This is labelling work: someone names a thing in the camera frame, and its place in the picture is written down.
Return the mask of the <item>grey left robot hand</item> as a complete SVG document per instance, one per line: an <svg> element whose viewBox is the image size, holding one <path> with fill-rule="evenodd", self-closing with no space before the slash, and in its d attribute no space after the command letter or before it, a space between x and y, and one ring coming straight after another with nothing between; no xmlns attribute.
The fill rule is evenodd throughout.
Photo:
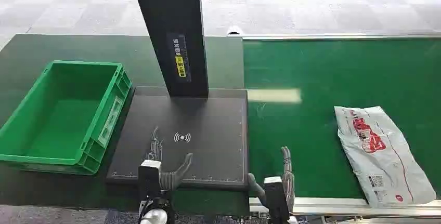
<svg viewBox="0 0 441 224"><path fill-rule="evenodd" d="M145 159L162 162L163 139L158 136L159 127L156 126L151 135L150 150L147 152ZM192 163L192 153L185 156L180 167L172 172L160 172L160 186L162 190L173 191L178 188L184 175L189 170Z"/></svg>

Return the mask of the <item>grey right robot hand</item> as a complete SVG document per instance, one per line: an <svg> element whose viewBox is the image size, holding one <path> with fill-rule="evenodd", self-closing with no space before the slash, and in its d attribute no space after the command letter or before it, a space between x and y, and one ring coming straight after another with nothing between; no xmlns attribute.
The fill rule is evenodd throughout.
<svg viewBox="0 0 441 224"><path fill-rule="evenodd" d="M283 154L283 175L282 185L284 194L286 197L287 207L289 213L292 212L294 205L294 174L291 161L291 152L287 146L281 147L281 152ZM255 176L252 173L247 174L249 187L252 191L257 194L257 198L260 200L261 204L268 208L266 201L266 193L264 189L256 182Z"/></svg>

